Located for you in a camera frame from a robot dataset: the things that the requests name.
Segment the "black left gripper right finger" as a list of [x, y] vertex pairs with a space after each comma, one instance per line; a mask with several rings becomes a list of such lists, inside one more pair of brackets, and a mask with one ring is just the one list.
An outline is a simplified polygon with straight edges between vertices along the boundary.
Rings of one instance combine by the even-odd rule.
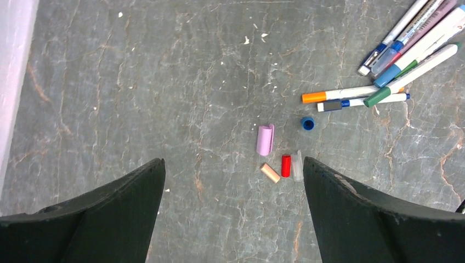
[[303, 176], [323, 262], [464, 262], [464, 212], [393, 197], [312, 157]]

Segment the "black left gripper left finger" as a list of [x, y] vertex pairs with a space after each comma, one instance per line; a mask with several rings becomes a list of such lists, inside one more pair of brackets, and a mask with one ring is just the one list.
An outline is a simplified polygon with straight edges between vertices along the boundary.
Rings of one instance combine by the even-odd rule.
[[1, 262], [144, 262], [165, 178], [155, 158], [68, 201], [1, 217]]

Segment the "clear pen cap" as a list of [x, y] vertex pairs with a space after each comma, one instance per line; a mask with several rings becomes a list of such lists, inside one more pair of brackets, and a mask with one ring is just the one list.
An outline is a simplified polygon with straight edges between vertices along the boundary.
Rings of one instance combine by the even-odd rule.
[[291, 155], [292, 176], [294, 181], [303, 181], [303, 160], [301, 150]]

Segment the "red marker cap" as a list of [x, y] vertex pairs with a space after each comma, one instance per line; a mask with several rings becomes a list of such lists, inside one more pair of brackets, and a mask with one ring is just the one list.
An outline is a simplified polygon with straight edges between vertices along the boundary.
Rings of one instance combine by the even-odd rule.
[[283, 178], [289, 178], [291, 174], [291, 155], [282, 155], [281, 157], [281, 176]]

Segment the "peach marker cap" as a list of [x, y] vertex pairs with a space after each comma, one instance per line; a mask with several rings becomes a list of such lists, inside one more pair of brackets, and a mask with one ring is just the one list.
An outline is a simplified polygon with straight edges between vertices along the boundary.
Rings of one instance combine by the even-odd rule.
[[277, 184], [281, 179], [281, 176], [267, 163], [264, 163], [261, 166], [260, 171], [275, 184]]

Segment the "blue marker cap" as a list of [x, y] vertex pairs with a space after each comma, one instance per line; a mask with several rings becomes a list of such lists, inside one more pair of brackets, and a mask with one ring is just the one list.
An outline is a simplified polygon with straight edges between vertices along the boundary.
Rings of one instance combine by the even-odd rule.
[[300, 123], [301, 123], [302, 128], [307, 131], [314, 129], [315, 127], [314, 119], [313, 117], [310, 117], [310, 116], [302, 117], [300, 120]]

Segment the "pink highlighter cap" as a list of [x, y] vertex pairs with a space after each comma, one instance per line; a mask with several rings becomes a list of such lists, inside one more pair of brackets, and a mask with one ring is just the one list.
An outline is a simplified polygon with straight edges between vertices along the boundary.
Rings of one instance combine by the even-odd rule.
[[256, 152], [261, 156], [268, 156], [273, 150], [275, 126], [261, 125], [258, 128]]

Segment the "dark slim pen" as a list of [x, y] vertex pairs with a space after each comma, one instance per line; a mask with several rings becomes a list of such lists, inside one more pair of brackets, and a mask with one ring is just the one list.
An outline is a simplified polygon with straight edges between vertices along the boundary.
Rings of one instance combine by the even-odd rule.
[[385, 48], [391, 44], [393, 40], [401, 33], [405, 26], [413, 19], [413, 17], [423, 8], [427, 0], [417, 0], [409, 8], [409, 10], [404, 14], [404, 16], [398, 21], [398, 23], [393, 27], [393, 29], [387, 34], [387, 36], [380, 42], [380, 44], [371, 51], [361, 63], [358, 73], [362, 76], [366, 76], [370, 73], [371, 68], [369, 67], [370, 63], [385, 50]]

